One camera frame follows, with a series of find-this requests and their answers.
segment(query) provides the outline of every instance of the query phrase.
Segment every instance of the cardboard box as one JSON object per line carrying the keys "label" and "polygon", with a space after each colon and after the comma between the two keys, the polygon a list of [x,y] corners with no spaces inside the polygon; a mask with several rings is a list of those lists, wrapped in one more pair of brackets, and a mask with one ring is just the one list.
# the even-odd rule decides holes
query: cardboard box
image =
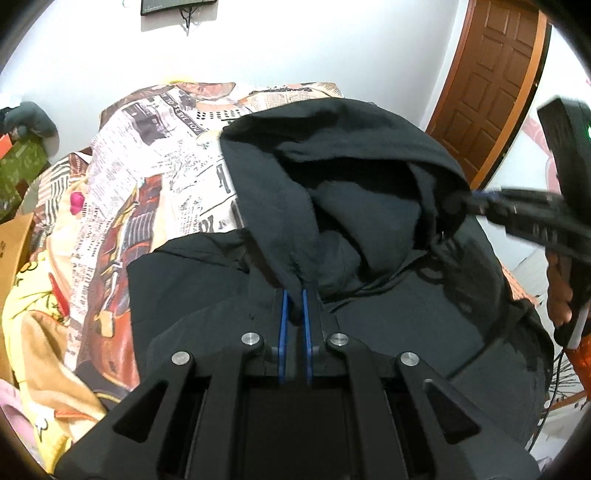
{"label": "cardboard box", "polygon": [[[33,234],[33,214],[17,216],[0,225],[0,318],[6,297],[14,278],[28,262],[29,246]],[[14,384],[12,369],[4,345],[4,332],[0,328],[0,378]]]}

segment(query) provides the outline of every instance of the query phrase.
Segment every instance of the door panel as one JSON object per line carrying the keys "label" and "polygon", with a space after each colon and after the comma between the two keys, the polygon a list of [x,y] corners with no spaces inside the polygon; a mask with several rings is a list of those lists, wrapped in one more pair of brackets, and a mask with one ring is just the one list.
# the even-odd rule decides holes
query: door panel
{"label": "door panel", "polygon": [[515,106],[537,27],[538,11],[523,2],[476,0],[455,77],[428,129],[458,160],[469,182]]}

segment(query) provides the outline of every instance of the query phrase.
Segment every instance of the orange fabric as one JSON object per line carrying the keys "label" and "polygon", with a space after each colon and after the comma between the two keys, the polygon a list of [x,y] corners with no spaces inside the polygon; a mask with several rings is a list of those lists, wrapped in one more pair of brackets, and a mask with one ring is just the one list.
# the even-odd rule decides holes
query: orange fabric
{"label": "orange fabric", "polygon": [[62,413],[83,413],[94,423],[100,420],[105,415],[100,402],[59,360],[66,348],[66,327],[43,312],[29,311],[17,317],[15,328],[20,330],[12,333],[21,342],[12,345],[21,350],[11,353],[22,359],[18,363],[23,369],[15,371],[21,389],[26,382],[35,403]]}
{"label": "orange fabric", "polygon": [[591,335],[583,338],[576,350],[566,350],[566,356],[591,400]]}
{"label": "orange fabric", "polygon": [[64,419],[64,420],[90,420],[90,421],[96,420],[93,417],[91,417],[90,415],[87,415],[86,413],[58,411],[58,410],[56,410],[54,417],[57,419]]}
{"label": "orange fabric", "polygon": [[0,137],[0,158],[6,155],[12,148],[12,142],[8,134]]}
{"label": "orange fabric", "polygon": [[537,298],[535,298],[534,296],[529,295],[523,289],[523,287],[521,285],[519,285],[519,282],[511,274],[511,272],[509,271],[509,269],[507,269],[503,264],[501,264],[501,267],[503,268],[503,275],[505,276],[505,278],[507,279],[507,282],[509,282],[509,286],[511,287],[511,295],[513,296],[513,300],[514,301],[517,301],[517,300],[527,299],[534,306],[537,307],[540,304],[539,300]]}

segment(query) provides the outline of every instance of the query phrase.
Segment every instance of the black clothing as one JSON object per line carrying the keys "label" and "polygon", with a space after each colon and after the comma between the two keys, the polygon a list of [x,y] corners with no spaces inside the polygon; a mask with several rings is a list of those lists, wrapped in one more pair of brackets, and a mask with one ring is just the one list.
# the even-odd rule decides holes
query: black clothing
{"label": "black clothing", "polygon": [[511,301],[476,219],[443,210],[468,186],[441,145],[340,99],[253,113],[220,141],[246,228],[174,239],[128,267],[142,378],[251,331],[275,288],[297,307],[306,288],[340,331],[416,352],[514,438],[531,436],[552,344],[531,303]]}

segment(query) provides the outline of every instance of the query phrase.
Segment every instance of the hood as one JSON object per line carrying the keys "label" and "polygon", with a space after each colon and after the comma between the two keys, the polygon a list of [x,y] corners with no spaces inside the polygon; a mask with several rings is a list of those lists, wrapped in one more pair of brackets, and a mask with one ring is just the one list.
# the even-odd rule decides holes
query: hood
{"label": "hood", "polygon": [[404,118],[347,99],[292,103],[236,120],[222,152],[241,215],[296,304],[371,294],[463,220],[468,191],[447,151]]}

